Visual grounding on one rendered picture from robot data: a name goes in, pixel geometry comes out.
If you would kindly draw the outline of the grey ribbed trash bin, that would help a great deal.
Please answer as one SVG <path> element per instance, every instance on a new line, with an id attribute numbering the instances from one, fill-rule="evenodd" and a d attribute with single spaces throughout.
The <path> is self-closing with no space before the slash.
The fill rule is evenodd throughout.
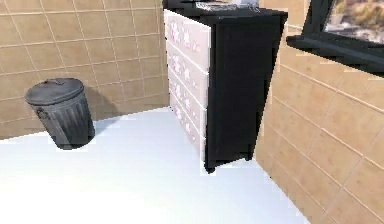
<path id="1" fill-rule="evenodd" d="M 58 148 L 80 148 L 95 136 L 85 86 L 79 79 L 47 79 L 29 88 L 24 98 Z"/>

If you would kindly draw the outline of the black chest of drawers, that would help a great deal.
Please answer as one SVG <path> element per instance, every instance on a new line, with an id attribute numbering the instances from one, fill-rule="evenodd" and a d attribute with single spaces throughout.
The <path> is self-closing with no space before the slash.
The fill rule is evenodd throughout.
<path id="1" fill-rule="evenodd" d="M 251 160 L 288 13 L 163 0 L 171 109 L 207 172 Z"/>

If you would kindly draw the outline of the black framed window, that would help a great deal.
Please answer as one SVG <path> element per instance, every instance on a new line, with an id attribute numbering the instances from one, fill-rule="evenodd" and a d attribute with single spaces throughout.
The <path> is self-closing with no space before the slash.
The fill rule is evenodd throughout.
<path id="1" fill-rule="evenodd" d="M 311 0 L 290 47 L 384 78 L 384 0 Z"/>

